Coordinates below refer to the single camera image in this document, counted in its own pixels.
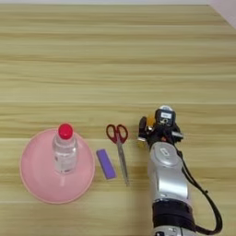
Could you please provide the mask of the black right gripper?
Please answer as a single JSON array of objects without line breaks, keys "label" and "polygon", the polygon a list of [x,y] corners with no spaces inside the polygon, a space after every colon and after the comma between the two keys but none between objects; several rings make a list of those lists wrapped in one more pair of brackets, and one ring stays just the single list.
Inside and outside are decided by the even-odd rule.
[{"label": "black right gripper", "polygon": [[167,126],[166,124],[154,124],[147,126],[147,117],[143,116],[139,121],[138,139],[147,140],[147,143],[152,147],[157,142],[166,142],[175,145],[181,142],[183,134],[177,124]]}]

